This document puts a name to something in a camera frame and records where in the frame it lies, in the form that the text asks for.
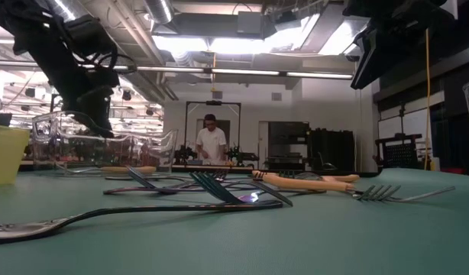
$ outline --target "teal tablecloth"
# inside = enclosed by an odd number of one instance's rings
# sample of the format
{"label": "teal tablecloth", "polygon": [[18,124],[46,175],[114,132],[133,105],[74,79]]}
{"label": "teal tablecloth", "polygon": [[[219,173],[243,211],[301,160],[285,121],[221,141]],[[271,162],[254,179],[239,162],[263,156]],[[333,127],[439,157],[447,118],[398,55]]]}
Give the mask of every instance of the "teal tablecloth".
{"label": "teal tablecloth", "polygon": [[[136,213],[93,218],[49,238],[0,245],[2,274],[469,274],[469,177],[386,170],[358,185],[398,196],[445,186],[422,202],[359,202],[337,192],[292,196],[258,212]],[[215,202],[207,194],[104,196],[133,182],[22,173],[0,186],[0,223],[126,205]]]}

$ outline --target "dark hair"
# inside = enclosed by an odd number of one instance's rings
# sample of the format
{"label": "dark hair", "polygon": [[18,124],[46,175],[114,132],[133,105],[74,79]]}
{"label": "dark hair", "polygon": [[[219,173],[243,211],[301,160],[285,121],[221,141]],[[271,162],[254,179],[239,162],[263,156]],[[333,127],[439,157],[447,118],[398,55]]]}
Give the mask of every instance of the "dark hair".
{"label": "dark hair", "polygon": [[209,121],[216,121],[216,117],[213,114],[207,114],[204,116],[204,120],[209,120]]}

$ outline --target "yellow container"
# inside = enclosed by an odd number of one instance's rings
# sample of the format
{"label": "yellow container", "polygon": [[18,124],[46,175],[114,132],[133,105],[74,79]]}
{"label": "yellow container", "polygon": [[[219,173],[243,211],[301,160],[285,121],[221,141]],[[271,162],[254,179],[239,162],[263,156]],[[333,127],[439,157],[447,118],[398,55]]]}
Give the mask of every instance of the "yellow container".
{"label": "yellow container", "polygon": [[14,183],[28,142],[28,130],[0,126],[0,184]]}

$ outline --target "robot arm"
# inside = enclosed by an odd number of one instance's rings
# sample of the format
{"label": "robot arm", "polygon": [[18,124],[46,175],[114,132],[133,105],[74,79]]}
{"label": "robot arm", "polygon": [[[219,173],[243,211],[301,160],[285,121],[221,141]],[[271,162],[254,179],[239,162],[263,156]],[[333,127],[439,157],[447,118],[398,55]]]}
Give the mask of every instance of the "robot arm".
{"label": "robot arm", "polygon": [[[118,49],[96,18],[85,15],[65,23],[49,0],[45,3],[48,8],[36,0],[0,0],[0,26],[14,35],[14,53],[28,52],[43,70],[63,98],[63,110],[88,115],[75,119],[110,138],[108,111],[112,87],[119,85],[113,70]],[[105,60],[108,66],[102,65]]]}

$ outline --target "wooden handle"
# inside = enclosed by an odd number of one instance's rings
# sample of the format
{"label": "wooden handle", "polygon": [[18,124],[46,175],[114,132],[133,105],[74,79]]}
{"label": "wooden handle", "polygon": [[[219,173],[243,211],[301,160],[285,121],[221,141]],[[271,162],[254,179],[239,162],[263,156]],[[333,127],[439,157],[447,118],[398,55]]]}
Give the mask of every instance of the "wooden handle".
{"label": "wooden handle", "polygon": [[[253,170],[251,171],[251,174],[256,176],[257,174],[263,173],[264,175],[277,175],[276,173],[265,173],[265,172],[260,172],[258,170]],[[338,181],[338,182],[344,182],[344,183],[353,183],[354,181],[357,181],[360,179],[360,176],[358,175],[348,175],[348,176],[323,176],[322,177],[325,181]]]}
{"label": "wooden handle", "polygon": [[348,176],[330,176],[336,181],[344,182],[344,183],[353,183],[354,181],[357,181],[360,179],[360,176],[358,175],[348,175]]}
{"label": "wooden handle", "polygon": [[[137,171],[143,174],[152,174],[157,170],[156,167],[135,167]],[[128,168],[126,167],[101,167],[100,169],[105,173],[128,173]]]}
{"label": "wooden handle", "polygon": [[253,171],[251,171],[251,174],[252,174],[253,176],[259,176],[261,173],[262,173],[263,175],[276,175],[276,173],[260,172],[259,170],[253,170]]}
{"label": "wooden handle", "polygon": [[295,180],[282,178],[273,174],[264,175],[264,182],[285,189],[348,191],[349,189],[354,188],[354,185],[350,183],[342,183],[338,181]]}

